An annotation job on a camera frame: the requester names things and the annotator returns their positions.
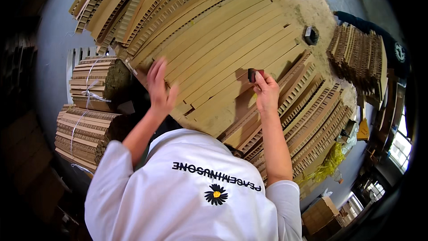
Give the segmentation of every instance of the white t-shirt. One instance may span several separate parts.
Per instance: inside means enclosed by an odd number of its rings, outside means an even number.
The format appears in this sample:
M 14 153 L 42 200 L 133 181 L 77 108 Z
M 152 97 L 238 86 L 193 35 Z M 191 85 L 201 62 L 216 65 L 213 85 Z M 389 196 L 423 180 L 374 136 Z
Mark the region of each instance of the white t-shirt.
M 111 141 L 89 185 L 85 222 L 94 240 L 301 240 L 299 187 L 266 190 L 257 169 L 209 135 L 180 129 L 150 145 L 133 171 Z

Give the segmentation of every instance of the yellow plastic bag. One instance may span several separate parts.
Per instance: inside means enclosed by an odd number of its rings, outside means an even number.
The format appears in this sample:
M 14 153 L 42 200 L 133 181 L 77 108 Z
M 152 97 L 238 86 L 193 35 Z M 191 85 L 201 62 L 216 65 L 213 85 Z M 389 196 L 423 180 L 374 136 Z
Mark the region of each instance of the yellow plastic bag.
M 325 157 L 323 163 L 320 164 L 316 170 L 309 175 L 305 175 L 303 172 L 303 178 L 301 180 L 297 180 L 296 183 L 301 185 L 303 182 L 311 179 L 315 183 L 323 181 L 325 178 L 327 178 L 327 176 L 333 176 L 336 168 L 343 160 L 345 160 L 345 156 L 342 154 L 342 144 L 336 142 Z

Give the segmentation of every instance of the person in dark jacket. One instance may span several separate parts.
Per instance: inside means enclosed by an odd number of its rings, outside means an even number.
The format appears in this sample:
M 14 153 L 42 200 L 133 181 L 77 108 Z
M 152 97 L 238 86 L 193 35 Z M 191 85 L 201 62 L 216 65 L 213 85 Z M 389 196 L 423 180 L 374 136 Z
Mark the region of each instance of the person in dark jacket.
M 410 73 L 409 54 L 406 48 L 400 45 L 387 31 L 375 23 L 368 22 L 343 11 L 335 11 L 333 14 L 339 20 L 352 24 L 366 34 L 369 34 L 370 30 L 373 30 L 376 34 L 381 35 L 387 52 L 388 68 L 393 68 L 394 74 L 399 78 L 406 79 L 408 77 Z

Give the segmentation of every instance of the logo on jacket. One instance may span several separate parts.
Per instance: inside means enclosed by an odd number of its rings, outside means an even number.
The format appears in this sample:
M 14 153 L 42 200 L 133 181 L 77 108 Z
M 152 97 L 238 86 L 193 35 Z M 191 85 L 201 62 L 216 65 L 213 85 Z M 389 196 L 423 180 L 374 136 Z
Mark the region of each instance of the logo on jacket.
M 228 197 L 227 194 L 224 193 L 226 192 L 226 190 L 223 189 L 224 187 L 220 188 L 220 185 L 213 184 L 210 188 L 212 191 L 205 192 L 208 203 L 211 202 L 211 205 L 223 205 L 223 202 L 226 202 Z
M 395 56 L 397 57 L 397 59 L 400 62 L 404 62 L 404 60 L 406 59 L 406 53 L 404 52 L 403 46 L 401 46 L 396 42 L 394 49 L 395 49 Z

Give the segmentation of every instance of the person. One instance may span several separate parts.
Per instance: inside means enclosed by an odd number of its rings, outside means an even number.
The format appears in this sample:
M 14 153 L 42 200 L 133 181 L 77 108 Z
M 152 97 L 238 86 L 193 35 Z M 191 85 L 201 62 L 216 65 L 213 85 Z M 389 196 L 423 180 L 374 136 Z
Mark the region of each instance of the person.
M 147 74 L 151 107 L 122 143 L 111 141 L 85 201 L 94 240 L 301 240 L 299 187 L 277 113 L 279 87 L 257 72 L 254 91 L 261 116 L 267 188 L 259 171 L 234 157 L 217 139 L 187 129 L 150 137 L 172 111 L 167 62 Z
M 394 75 L 397 77 L 407 79 L 410 73 L 409 54 L 406 48 L 400 45 L 387 31 L 375 23 L 368 22 L 343 11 L 334 11 L 333 14 L 340 21 L 352 24 L 363 33 L 369 34 L 373 30 L 377 35 L 381 35 L 387 53 L 388 68 L 393 68 Z

